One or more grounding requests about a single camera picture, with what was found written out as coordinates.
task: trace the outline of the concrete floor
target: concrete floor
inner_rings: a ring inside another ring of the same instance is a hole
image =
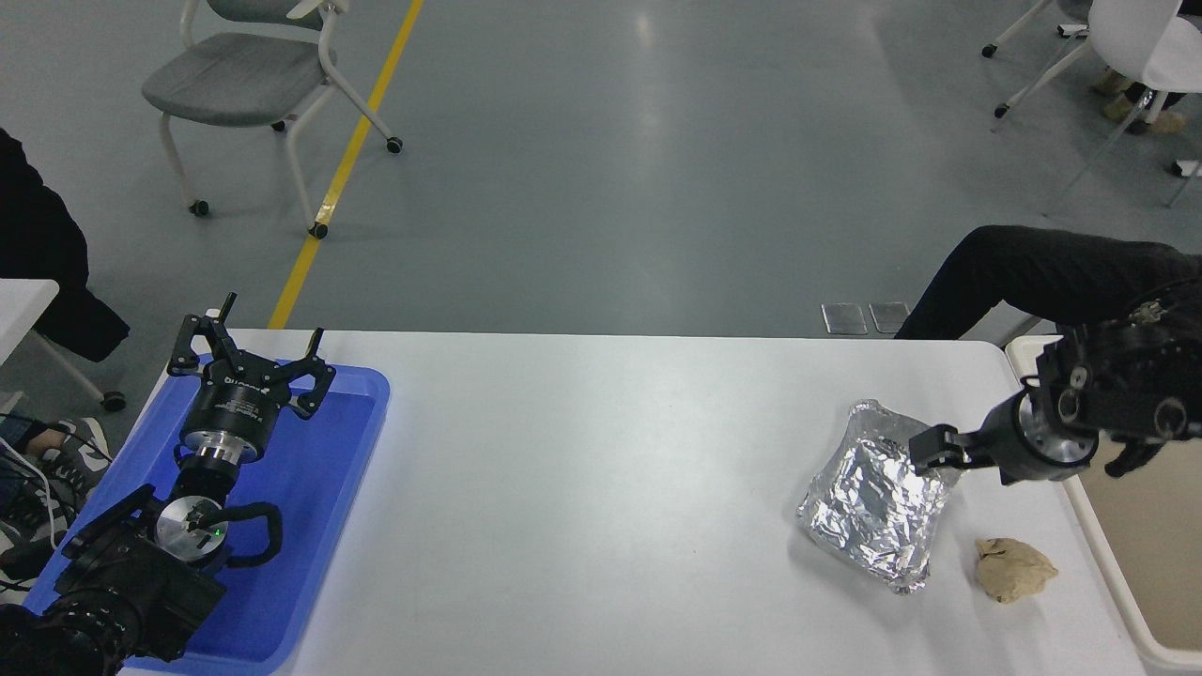
[[[1162,207],[1179,180],[1164,167],[1202,156],[1192,99],[1185,134],[1124,138],[1041,215],[1112,126],[1087,91],[1091,57],[989,132],[1059,46],[1053,8],[978,55],[1028,6],[428,2],[381,107],[405,150],[369,138],[288,326],[822,337],[821,302],[914,303],[978,225],[1202,251],[1202,191]],[[407,8],[358,2],[343,22],[339,66],[364,95]],[[124,10],[8,2],[0,18],[0,126],[63,195],[94,291],[132,326],[83,364],[130,399],[103,417],[114,445],[185,313],[234,290],[231,324],[267,324],[309,220],[280,137],[189,123],[177,141],[213,214],[183,210],[139,95],[180,49],[179,4]],[[202,8],[196,34],[222,24]],[[356,120],[335,100],[300,140],[315,197]],[[0,389],[42,416],[96,413],[29,344]]]

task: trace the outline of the aluminum foil package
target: aluminum foil package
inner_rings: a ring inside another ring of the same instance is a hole
[[[960,475],[951,468],[915,474],[908,441],[927,427],[875,399],[856,402],[839,449],[797,508],[820,547],[898,594],[926,583],[939,514]]]

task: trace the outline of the white chair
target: white chair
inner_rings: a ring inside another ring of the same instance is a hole
[[[1089,5],[1091,0],[1057,0],[1057,5],[1064,14],[1075,22],[1076,24],[1060,24],[1057,26],[1057,32],[1060,37],[1085,37],[1089,32]],[[998,48],[1010,41],[1016,32],[1023,30],[1027,24],[1031,23],[1040,12],[1047,8],[1052,4],[1052,0],[1040,0],[1034,7],[1027,11],[1025,14],[1018,17],[1018,20],[1010,25],[1006,30],[1001,32],[993,42],[986,45],[981,49],[981,55],[986,59],[992,59]]]
[[[1090,156],[1077,176],[1049,202],[1045,212],[1081,180],[1127,128],[1132,128],[1133,134],[1147,130],[1160,115],[1165,99],[1171,91],[1186,94],[1202,91],[1202,32],[1177,16],[1180,5],[1180,0],[1138,2],[1095,0],[1089,11],[1090,34],[1085,42],[994,111],[996,118],[1013,113],[1030,94],[1091,51],[1124,77],[1148,87],[1139,103]],[[1152,106],[1146,111],[1144,107],[1149,101]],[[1142,117],[1138,123],[1136,123],[1137,117]]]
[[[391,153],[400,153],[401,141],[393,136],[334,67],[329,43],[338,17],[347,11],[350,0],[302,0],[299,5],[296,1],[208,0],[208,4],[214,12],[232,22],[275,23],[320,31],[316,43],[246,32],[220,32],[194,42],[192,19],[200,0],[186,0],[179,24],[184,53],[155,71],[142,85],[142,95],[162,111],[159,134],[163,149],[179,179],[184,204],[197,217],[208,214],[209,204],[196,196],[184,173],[171,136],[171,118],[216,126],[270,125],[275,131],[285,130],[284,120],[296,120],[288,130],[288,162],[308,231],[321,239],[327,233],[327,226],[313,220],[315,212],[294,146],[297,135],[314,113],[338,90],[383,135]],[[299,117],[294,115],[293,111],[321,88],[325,90],[308,109]]]
[[[1041,321],[1043,320],[1033,314],[1024,315],[1022,319],[1016,321],[1013,326],[1007,328],[1006,333],[1004,333],[1001,338],[994,342],[994,345],[998,345],[999,348],[1006,348],[1006,345],[1013,343],[1014,340],[1018,340],[1020,338],[1029,338],[1029,336],[1027,334],[1030,333],[1036,326],[1039,326]]]

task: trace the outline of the chair wheel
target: chair wheel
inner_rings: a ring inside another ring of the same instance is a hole
[[[125,395],[120,392],[105,392],[105,398],[100,401],[108,413],[115,413],[125,408]]]

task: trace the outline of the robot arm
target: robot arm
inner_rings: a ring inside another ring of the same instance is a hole
[[[169,494],[160,500],[144,485],[79,529],[63,547],[70,564],[43,615],[0,606],[0,674],[108,676],[130,656],[177,659],[225,594],[214,575],[262,565],[280,551],[279,509],[227,498],[240,467],[263,457],[280,410],[311,417],[334,369],[316,354],[320,328],[290,363],[238,349],[225,330],[233,301],[231,293],[216,318],[186,316],[172,352],[168,375],[196,375],[201,387],[180,429]],[[213,354],[203,366],[191,350],[197,336]],[[305,375],[313,389],[294,395],[288,385]],[[234,556],[225,544],[230,523],[260,517],[267,547]]]
[[[1125,320],[1066,330],[1036,360],[1037,378],[981,429],[938,425],[911,439],[915,469],[998,467],[1006,485],[1063,481],[1089,466],[1105,431],[1125,443],[1106,466],[1121,476],[1166,443],[1202,435],[1202,344],[1162,315],[1152,302]]]

